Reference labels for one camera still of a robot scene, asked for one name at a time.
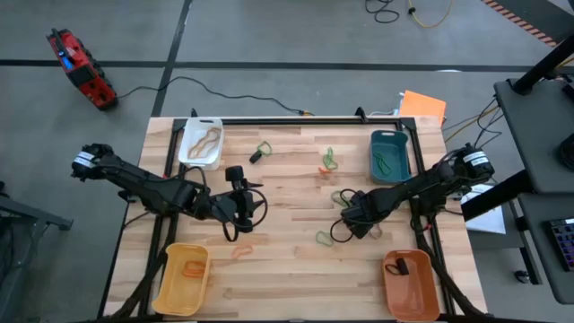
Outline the black mat striped edge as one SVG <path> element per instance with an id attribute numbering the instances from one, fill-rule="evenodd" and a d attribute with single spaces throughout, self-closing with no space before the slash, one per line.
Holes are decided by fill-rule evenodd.
<path id="1" fill-rule="evenodd" d="M 574 15 L 549 0 L 480 0 L 549 47 L 574 35 Z"/>

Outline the grey metal stand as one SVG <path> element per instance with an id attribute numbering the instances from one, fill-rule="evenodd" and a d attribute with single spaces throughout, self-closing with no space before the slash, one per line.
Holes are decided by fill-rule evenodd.
<path id="1" fill-rule="evenodd" d="M 69 231 L 73 221 L 14 201 L 4 187 L 0 180 L 0 323 L 10 323 L 45 230 Z"/>

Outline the black metal table frame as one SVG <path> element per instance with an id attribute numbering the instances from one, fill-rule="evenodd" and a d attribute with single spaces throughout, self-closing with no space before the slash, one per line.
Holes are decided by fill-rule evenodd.
<path id="1" fill-rule="evenodd" d="M 412 171 L 429 168 L 445 153 L 433 118 L 228 118 L 221 165 L 239 165 L 248 180 L 263 184 L 268 213 L 249 234 L 228 242 L 216 221 L 180 216 L 176 239 L 208 249 L 211 268 L 204 303 L 195 318 L 204 320 L 389 319 L 381 262 L 395 249 L 416 245 L 408 205 L 381 225 L 382 237 L 351 239 L 339 223 L 340 189 L 368 191 L 369 141 L 373 131 L 401 127 L 409 133 Z M 273 153 L 252 164 L 250 156 L 267 141 Z M 328 147 L 338 168 L 320 174 Z M 318 231 L 334 245 L 317 244 Z M 251 255 L 232 259 L 235 247 L 251 245 Z"/>

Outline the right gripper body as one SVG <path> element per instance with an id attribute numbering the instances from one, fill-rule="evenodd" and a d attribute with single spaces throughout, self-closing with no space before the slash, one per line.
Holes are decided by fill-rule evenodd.
<path id="1" fill-rule="evenodd" d="M 381 216 L 371 210 L 367 194 L 361 190 L 352 195 L 349 205 L 341 211 L 341 216 L 345 226 L 357 239 L 364 238 L 382 221 Z"/>

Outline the white plastic basket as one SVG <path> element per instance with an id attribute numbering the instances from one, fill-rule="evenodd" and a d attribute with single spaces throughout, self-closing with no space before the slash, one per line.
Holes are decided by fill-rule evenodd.
<path id="1" fill-rule="evenodd" d="M 211 127 L 220 128 L 222 136 L 218 147 L 207 158 L 189 159 L 188 150 L 203 137 Z M 203 170 L 217 170 L 220 165 L 224 141 L 223 123 L 220 118 L 189 118 L 184 126 L 184 132 L 178 151 L 178 161 L 188 167 L 197 166 Z"/>

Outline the black metal bar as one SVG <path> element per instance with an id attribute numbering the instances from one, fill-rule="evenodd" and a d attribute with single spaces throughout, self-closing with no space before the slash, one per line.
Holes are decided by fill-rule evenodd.
<path id="1" fill-rule="evenodd" d="M 519 194 L 533 191 L 534 189 L 526 170 L 519 171 L 491 189 L 463 203 L 461 209 L 464 219 L 466 222 L 473 220 L 475 217 L 511 201 Z"/>

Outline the grey side desk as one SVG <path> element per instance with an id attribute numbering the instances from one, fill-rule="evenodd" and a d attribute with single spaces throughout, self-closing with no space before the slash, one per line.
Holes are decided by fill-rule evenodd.
<path id="1" fill-rule="evenodd" d="M 559 145 L 574 135 L 574 100 L 562 91 L 565 86 L 562 81 L 540 82 L 521 95 L 510 83 L 498 82 L 494 91 L 532 186 L 530 192 L 517 195 L 522 222 L 530 231 L 554 298 L 574 305 L 574 271 L 562 267 L 549 225 L 574 219 L 574 170 L 558 159 Z"/>

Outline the black round object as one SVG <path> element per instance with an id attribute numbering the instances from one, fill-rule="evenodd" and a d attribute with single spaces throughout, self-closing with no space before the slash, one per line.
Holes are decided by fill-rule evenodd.
<path id="1" fill-rule="evenodd" d="M 564 167 L 574 171 L 574 133 L 560 143 L 557 157 Z"/>

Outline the orange paper sheet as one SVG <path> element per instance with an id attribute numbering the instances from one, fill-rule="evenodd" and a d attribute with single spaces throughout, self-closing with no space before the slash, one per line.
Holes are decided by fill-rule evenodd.
<path id="1" fill-rule="evenodd" d="M 447 103 L 418 92 L 405 91 L 399 108 L 401 116 L 436 117 L 442 126 L 445 120 Z"/>

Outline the white paper sheet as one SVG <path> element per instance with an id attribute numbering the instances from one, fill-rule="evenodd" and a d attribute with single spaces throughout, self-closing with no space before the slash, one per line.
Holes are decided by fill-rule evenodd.
<path id="1" fill-rule="evenodd" d="M 464 205 L 469 200 L 481 195 L 491 188 L 492 185 L 489 184 L 478 184 L 472 186 L 471 191 L 461 197 L 460 204 Z M 466 221 L 465 226 L 467 230 L 470 231 L 482 231 L 496 234 L 506 233 L 506 226 L 501 206 L 497 206 L 485 214 Z"/>

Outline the teal plastic basket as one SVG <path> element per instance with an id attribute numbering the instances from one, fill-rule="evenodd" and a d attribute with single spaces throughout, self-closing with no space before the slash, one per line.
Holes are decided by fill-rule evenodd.
<path id="1" fill-rule="evenodd" d="M 370 136 L 370 177 L 379 185 L 397 184 L 411 177 L 406 143 L 408 136 L 402 132 L 376 130 Z M 375 162 L 373 153 L 381 153 L 392 172 L 383 175 Z"/>

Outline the orange plastic basket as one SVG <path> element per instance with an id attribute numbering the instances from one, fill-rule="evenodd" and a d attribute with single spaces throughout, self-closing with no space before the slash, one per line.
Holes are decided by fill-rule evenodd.
<path id="1" fill-rule="evenodd" d="M 403 258 L 408 275 L 391 275 L 385 264 Z M 387 307 L 399 321 L 435 321 L 440 314 L 431 260 L 418 249 L 389 251 L 381 263 Z"/>

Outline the yellow plastic basket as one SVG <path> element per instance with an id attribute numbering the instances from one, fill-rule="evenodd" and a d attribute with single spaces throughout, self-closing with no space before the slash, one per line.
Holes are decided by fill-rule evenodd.
<path id="1" fill-rule="evenodd" d="M 200 245 L 173 243 L 166 253 L 166 269 L 152 309 L 163 315 L 192 316 L 204 302 L 211 265 L 209 251 Z M 186 267 L 204 267 L 204 277 L 183 276 L 182 270 Z"/>

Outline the black slanted pole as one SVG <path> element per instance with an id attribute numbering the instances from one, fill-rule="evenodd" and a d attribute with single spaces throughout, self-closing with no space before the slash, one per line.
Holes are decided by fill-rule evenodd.
<path id="1" fill-rule="evenodd" d="M 574 34 L 571 34 L 556 46 L 551 53 L 533 66 L 521 78 L 515 81 L 511 86 L 512 90 L 521 95 L 529 93 L 535 83 L 552 72 L 573 53 Z"/>

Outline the keyboard with coloured keys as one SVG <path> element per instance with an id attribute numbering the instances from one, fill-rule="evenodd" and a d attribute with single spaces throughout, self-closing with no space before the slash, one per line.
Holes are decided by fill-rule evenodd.
<path id="1" fill-rule="evenodd" d="M 548 222 L 550 240 L 566 272 L 574 272 L 574 218 Z"/>

